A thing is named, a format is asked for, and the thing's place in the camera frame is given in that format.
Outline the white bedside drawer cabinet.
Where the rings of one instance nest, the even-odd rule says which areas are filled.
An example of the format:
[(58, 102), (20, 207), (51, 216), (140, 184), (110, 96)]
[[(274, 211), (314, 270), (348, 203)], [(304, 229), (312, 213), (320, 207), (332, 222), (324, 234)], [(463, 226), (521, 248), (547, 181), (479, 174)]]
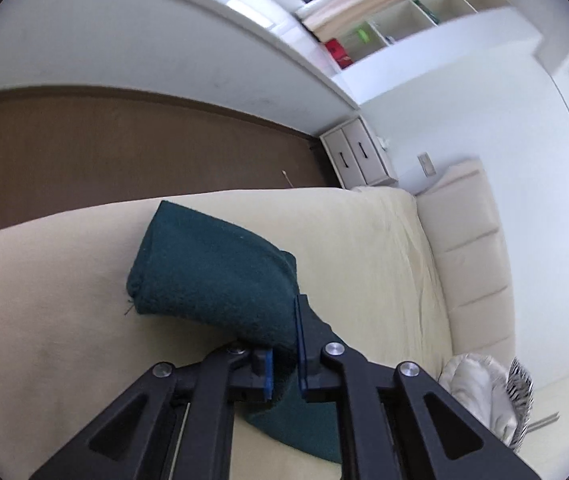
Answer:
[(327, 132), (320, 141), (327, 151), (342, 188), (391, 186), (398, 177), (388, 154), (365, 118), (350, 118)]

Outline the zebra print pillow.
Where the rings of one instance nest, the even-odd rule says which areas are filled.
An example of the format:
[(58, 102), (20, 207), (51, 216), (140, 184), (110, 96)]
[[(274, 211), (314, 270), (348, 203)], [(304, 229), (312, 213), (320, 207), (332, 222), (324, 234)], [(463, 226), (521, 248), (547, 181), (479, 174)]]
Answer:
[(516, 427), (510, 448), (514, 452), (519, 452), (531, 421), (531, 411), (534, 403), (534, 382), (531, 373), (516, 358), (511, 362), (508, 372), (507, 395), (516, 418)]

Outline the red box on shelf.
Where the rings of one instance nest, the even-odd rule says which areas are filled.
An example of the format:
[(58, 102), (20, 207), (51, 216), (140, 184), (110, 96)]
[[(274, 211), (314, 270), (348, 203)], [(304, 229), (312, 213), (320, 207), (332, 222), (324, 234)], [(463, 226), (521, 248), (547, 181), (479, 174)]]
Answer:
[(339, 65), (341, 70), (344, 70), (344, 68), (354, 64), (353, 59), (347, 53), (339, 40), (332, 38), (324, 44), (324, 47), (327, 49), (327, 52), (329, 52), (335, 63)]

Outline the dark green knit sweater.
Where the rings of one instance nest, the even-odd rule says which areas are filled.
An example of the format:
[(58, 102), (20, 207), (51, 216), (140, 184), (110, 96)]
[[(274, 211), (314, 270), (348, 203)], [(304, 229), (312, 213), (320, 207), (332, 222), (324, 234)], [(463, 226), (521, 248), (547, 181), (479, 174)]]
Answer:
[(271, 348), (272, 401), (247, 406), (245, 419), (301, 452), (342, 460), (334, 404), (307, 403), (298, 388), (293, 255), (241, 226), (162, 202), (126, 289), (140, 314), (177, 316)]

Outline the wall socket plate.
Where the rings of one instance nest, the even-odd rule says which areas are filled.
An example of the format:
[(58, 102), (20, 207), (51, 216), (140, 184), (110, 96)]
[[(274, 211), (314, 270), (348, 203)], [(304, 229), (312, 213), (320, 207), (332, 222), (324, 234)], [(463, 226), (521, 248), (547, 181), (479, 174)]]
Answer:
[(427, 153), (422, 153), (418, 155), (418, 161), (420, 162), (420, 166), (422, 168), (423, 174), (430, 178), (430, 177), (434, 177), (436, 174), (436, 168), (434, 165), (434, 162), (432, 162), (431, 157), (429, 157), (429, 154)]

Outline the cream bed sheet mattress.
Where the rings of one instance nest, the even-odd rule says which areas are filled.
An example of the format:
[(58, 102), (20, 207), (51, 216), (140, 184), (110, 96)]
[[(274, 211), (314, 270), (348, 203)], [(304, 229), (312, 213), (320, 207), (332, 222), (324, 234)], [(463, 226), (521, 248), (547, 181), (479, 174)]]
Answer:
[[(412, 195), (298, 188), (181, 197), (297, 261), (313, 310), (369, 360), (441, 374), (452, 343)], [(0, 231), (0, 477), (25, 479), (149, 367), (231, 339), (135, 314), (125, 282), (158, 200), (54, 214)]]

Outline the green item on shelf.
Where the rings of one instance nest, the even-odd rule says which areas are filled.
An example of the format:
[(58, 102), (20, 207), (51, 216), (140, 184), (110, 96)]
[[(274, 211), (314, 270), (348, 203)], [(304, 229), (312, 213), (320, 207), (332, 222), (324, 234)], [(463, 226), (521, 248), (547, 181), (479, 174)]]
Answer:
[(358, 28), (356, 30), (357, 32), (357, 36), (360, 39), (360, 41), (363, 44), (369, 44), (369, 42), (371, 41), (370, 36), (368, 35), (368, 32), (365, 31), (365, 29), (362, 28)]

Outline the white folded duvet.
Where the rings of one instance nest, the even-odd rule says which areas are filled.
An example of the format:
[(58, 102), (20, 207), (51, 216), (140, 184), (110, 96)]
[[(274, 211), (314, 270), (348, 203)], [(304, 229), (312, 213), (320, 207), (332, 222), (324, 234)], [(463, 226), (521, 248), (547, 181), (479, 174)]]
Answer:
[(438, 382), (502, 443), (514, 448), (519, 419), (502, 364), (483, 354), (460, 354), (445, 365)]

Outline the cream padded headboard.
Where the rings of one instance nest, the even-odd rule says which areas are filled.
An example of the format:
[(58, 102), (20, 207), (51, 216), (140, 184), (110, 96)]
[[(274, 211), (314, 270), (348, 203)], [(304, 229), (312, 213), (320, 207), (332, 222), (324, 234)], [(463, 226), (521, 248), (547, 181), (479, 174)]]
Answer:
[(468, 159), (417, 196), (455, 354), (515, 357), (512, 273), (505, 233), (482, 162)]

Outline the white wall shelf unit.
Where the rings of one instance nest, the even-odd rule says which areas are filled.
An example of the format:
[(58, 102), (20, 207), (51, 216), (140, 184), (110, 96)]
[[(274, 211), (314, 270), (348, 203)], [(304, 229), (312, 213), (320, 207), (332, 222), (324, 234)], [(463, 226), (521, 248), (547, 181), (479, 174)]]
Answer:
[[(419, 32), (506, 6), (511, 6), (509, 0), (405, 0), (367, 16), (332, 38), (339, 40), (355, 64)], [(358, 28), (368, 32), (369, 44), (360, 41)]]

